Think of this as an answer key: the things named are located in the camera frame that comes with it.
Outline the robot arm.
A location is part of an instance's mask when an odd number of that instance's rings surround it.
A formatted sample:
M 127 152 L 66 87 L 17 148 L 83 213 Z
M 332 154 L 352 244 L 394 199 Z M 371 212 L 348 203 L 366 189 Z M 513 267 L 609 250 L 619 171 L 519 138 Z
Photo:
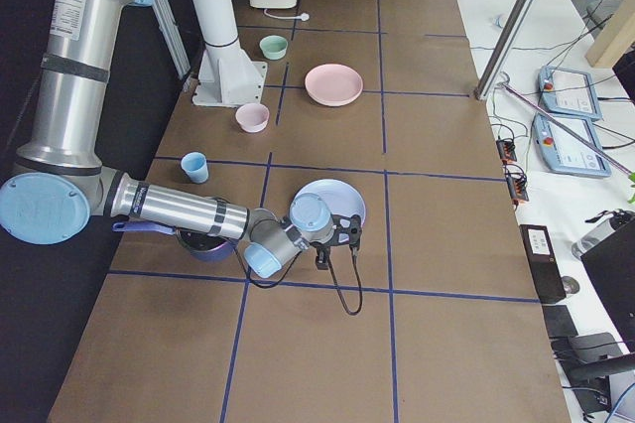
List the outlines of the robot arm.
M 15 150 L 29 141 L 37 92 L 34 88 L 49 36 L 54 0 L 1 0 L 1 176 Z M 95 151 L 103 164 L 141 179 L 148 173 L 182 90 L 155 13 L 123 9 Z M 53 246 L 31 245 L 1 234 L 1 277 L 76 267 L 89 272 L 109 265 L 118 237 L 103 218 L 77 237 Z

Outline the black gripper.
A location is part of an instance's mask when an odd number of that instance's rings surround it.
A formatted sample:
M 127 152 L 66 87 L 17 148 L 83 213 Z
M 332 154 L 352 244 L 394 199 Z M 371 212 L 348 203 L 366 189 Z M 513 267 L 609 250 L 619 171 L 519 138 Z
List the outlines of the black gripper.
M 317 269 L 327 269 L 328 260 L 330 259 L 330 246 L 327 243 L 313 241 L 312 247 L 317 251 L 317 257 L 316 257 Z

